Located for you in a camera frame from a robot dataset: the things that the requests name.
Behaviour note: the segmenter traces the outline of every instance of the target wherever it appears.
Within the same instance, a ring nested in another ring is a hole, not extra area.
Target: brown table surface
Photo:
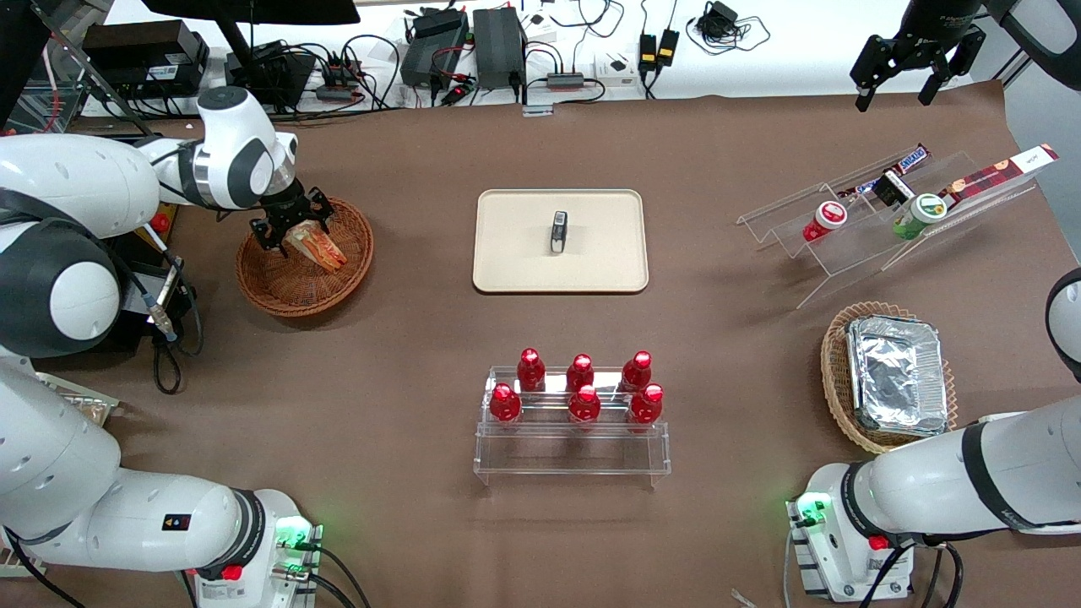
[[[376,608],[736,606],[733,587],[780,606],[783,501],[818,466],[869,458],[823,397],[818,347],[838,309],[881,300],[934,323],[962,423],[1078,393],[1043,328],[1047,291],[1076,263],[1039,191],[888,276],[793,310],[806,293],[791,285],[793,263],[760,249],[739,214],[916,142],[966,150],[980,167],[1018,151],[997,83],[926,108],[880,95],[859,114],[853,98],[563,105],[533,119],[516,106],[450,108],[301,129],[305,185],[372,222],[361,289],[315,321],[268,317],[236,283],[245,217],[215,224],[185,209],[172,244],[206,327],[203,355],[181,361],[186,391],[155,391],[147,343],[132,360],[82,357],[59,373],[131,404],[108,426],[125,466],[292,495]],[[478,293],[476,201],[499,187],[638,190],[650,286]],[[583,351],[605,365],[652,351],[672,475],[652,492],[620,477],[485,489],[471,471],[482,382],[524,346],[551,368]],[[1007,532],[962,543],[961,605],[1076,604],[1077,545]],[[917,596],[892,605],[919,605],[930,561],[918,558]],[[187,605],[170,573],[50,574],[91,607]],[[824,606],[798,579],[795,604]],[[943,597],[949,579],[944,568]],[[34,582],[3,582],[0,605],[59,604]]]

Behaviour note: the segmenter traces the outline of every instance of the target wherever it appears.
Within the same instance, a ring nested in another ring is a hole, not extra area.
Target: acrylic stand
[[[793,260],[806,251],[825,273],[817,287],[796,306],[797,309],[816,295],[833,293],[891,268],[927,240],[945,242],[966,233],[967,228],[976,225],[969,223],[970,220],[1035,188],[1036,184],[1030,181],[1039,172],[1033,171],[960,202],[943,222],[929,226],[913,240],[904,240],[893,233],[893,222],[903,213],[900,209],[886,207],[872,191],[842,198],[838,198],[838,193],[877,179],[886,167],[892,167],[907,154],[898,153],[848,175],[811,186],[736,221],[737,225],[747,226],[760,243],[778,241]],[[917,194],[937,194],[953,181],[980,169],[963,151],[929,160],[924,161],[927,164],[917,167],[904,176]],[[849,219],[841,228],[808,242],[803,239],[803,227],[814,216],[818,204],[826,200],[839,200],[848,209]],[[969,223],[966,229],[957,228],[965,223]]]
[[[544,392],[520,392],[515,367],[493,367],[477,423],[477,477],[486,486],[494,475],[638,475],[655,487],[669,475],[668,423],[626,422],[631,394],[617,391],[622,369],[593,369],[601,414],[579,425],[568,420],[571,394],[564,392],[563,372],[548,373]],[[521,395],[522,413],[515,422],[501,422],[488,408],[499,382]]]

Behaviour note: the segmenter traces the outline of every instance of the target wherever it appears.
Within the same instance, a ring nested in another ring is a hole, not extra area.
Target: wicker basket
[[[334,214],[326,221],[331,238],[346,256],[345,266],[329,272],[290,248],[264,251],[249,234],[237,250],[237,281],[248,301],[278,317],[304,317],[322,313],[352,293],[372,263],[372,226],[357,208],[328,197]]]
[[[826,389],[829,413],[833,414],[838,426],[860,448],[876,454],[917,441],[920,437],[897,435],[881,431],[868,431],[856,422],[852,401],[852,373],[849,366],[849,343],[845,327],[849,321],[870,315],[886,315],[915,319],[908,310],[883,302],[860,302],[841,310],[829,323],[822,341],[822,384]],[[949,364],[943,361],[943,381],[946,384],[946,404],[949,428],[957,427],[957,393],[953,391],[953,374]]]

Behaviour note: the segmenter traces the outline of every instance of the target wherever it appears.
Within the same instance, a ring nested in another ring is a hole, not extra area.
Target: red button
[[[871,551],[882,551],[890,548],[890,539],[885,537],[871,537],[867,539],[867,544],[871,545]]]
[[[154,232],[163,234],[169,229],[169,216],[164,213],[156,213],[154,217],[150,219],[150,227]]]
[[[244,573],[244,568],[242,566],[237,566],[236,564],[230,564],[225,568],[222,568],[222,578],[227,581],[239,581],[240,574]]]

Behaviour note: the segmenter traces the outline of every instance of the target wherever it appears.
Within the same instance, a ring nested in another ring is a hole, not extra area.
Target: foil container
[[[938,332],[929,323],[873,315],[849,323],[856,421],[869,431],[932,437],[948,429]]]

